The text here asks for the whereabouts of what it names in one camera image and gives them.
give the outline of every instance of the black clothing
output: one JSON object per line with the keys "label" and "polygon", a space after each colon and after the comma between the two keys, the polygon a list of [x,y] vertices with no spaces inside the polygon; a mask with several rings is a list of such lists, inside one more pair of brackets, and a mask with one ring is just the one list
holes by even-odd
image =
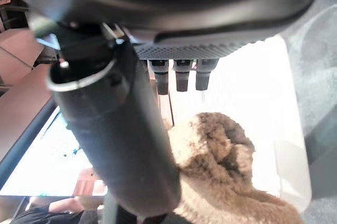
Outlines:
{"label": "black clothing", "polygon": [[17,216],[11,224],[97,224],[96,211],[78,213],[52,213],[49,205],[26,211]]}

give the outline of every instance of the person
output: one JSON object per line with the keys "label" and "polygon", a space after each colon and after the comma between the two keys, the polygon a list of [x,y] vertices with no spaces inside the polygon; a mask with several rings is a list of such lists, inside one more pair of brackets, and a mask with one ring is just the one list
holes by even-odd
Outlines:
{"label": "person", "polygon": [[36,207],[18,215],[11,224],[98,224],[97,210],[84,210],[78,198]]}

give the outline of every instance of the brown fuzzy cloth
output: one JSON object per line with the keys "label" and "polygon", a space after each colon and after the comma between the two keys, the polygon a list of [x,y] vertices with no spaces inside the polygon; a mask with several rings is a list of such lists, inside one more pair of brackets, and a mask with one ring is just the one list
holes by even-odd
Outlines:
{"label": "brown fuzzy cloth", "polygon": [[198,114],[169,135],[181,172],[176,214],[193,224],[302,223],[294,207],[253,188],[254,146],[231,118]]}

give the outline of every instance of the white surface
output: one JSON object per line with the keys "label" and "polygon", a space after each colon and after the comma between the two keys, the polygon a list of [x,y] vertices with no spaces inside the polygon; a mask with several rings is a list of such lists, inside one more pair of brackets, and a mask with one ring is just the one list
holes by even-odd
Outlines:
{"label": "white surface", "polygon": [[62,115],[53,121],[57,112],[34,139],[0,195],[71,196],[81,170],[92,167],[82,150],[73,154],[79,144],[66,129]]}
{"label": "white surface", "polygon": [[170,72],[175,124],[203,111],[233,118],[255,145],[253,184],[281,197],[298,211],[311,200],[308,161],[285,42],[273,37],[221,58],[209,88],[178,93]]}

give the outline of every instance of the black plastic casing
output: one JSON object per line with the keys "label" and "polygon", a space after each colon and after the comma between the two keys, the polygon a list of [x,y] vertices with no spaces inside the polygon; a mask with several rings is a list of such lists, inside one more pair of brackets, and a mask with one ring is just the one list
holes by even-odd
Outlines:
{"label": "black plastic casing", "polygon": [[180,201],[179,172],[144,66],[130,43],[114,49],[103,78],[60,90],[54,65],[49,87],[69,129],[115,200],[138,216],[157,216]]}

